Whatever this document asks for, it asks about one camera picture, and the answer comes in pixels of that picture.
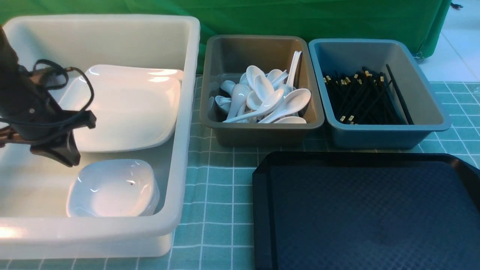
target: white tile floor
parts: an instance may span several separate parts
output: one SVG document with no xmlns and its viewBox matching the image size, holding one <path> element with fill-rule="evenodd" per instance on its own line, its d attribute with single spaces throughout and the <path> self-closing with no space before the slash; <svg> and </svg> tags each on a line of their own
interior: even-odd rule
<svg viewBox="0 0 480 270">
<path fill-rule="evenodd" d="M 429 81 L 480 81 L 480 0 L 453 0 L 435 53 L 420 64 Z"/>
</svg>

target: teal checkered tablecloth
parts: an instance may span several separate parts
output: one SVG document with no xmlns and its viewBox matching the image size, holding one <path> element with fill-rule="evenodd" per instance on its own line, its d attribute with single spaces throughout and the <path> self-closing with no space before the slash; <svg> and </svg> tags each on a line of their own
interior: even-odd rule
<svg viewBox="0 0 480 270">
<path fill-rule="evenodd" d="M 433 133 L 407 152 L 449 153 L 480 165 L 480 84 L 432 83 L 453 127 Z M 0 261 L 0 269 L 252 270 L 252 172 L 272 151 L 340 151 L 324 129 L 295 148 L 225 148 L 199 121 L 197 87 L 185 201 L 172 250 L 161 258 Z"/>
</svg>

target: white square plate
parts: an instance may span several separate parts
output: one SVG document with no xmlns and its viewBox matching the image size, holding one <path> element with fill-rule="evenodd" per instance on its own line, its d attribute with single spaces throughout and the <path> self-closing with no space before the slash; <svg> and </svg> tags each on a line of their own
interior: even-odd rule
<svg viewBox="0 0 480 270">
<path fill-rule="evenodd" d="M 85 73 L 95 93 L 91 110 L 96 128 L 73 131 L 80 152 L 123 152 L 159 146 L 173 134 L 183 72 L 96 65 Z M 82 77 L 68 87 L 59 104 L 79 110 L 89 99 Z"/>
</svg>

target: blue plastic bin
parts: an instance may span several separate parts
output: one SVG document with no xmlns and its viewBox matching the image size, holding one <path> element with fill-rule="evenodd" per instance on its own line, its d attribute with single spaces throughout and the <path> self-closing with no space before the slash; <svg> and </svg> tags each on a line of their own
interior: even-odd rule
<svg viewBox="0 0 480 270">
<path fill-rule="evenodd" d="M 445 131 L 450 127 L 448 114 L 402 43 L 384 39 L 315 39 L 309 43 L 309 50 L 325 116 L 337 147 L 411 149 L 431 132 Z M 392 70 L 414 125 L 343 124 L 335 119 L 322 72 L 331 75 L 336 70 L 339 74 L 354 74 L 366 66 L 372 71 L 384 72 L 390 81 L 386 64 Z M 392 84 L 389 90 L 399 116 L 405 119 L 400 113 L 401 106 Z"/>
</svg>

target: white plastic tub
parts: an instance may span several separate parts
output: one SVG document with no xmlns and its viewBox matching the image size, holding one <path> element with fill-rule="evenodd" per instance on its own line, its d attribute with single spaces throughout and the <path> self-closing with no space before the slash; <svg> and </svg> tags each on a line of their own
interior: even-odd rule
<svg viewBox="0 0 480 270">
<path fill-rule="evenodd" d="M 38 59 L 86 70 L 97 64 L 184 71 L 175 134 L 164 145 L 126 153 L 83 153 L 67 168 L 30 154 L 28 146 L 0 149 L 0 259 L 154 257 L 171 247 L 181 218 L 192 120 L 200 24 L 163 15 L 18 17 L 4 26 L 20 64 Z M 61 98 L 62 91 L 55 93 Z M 89 163 L 117 158 L 152 165 L 161 190 L 148 217 L 67 218 L 68 188 Z"/>
</svg>

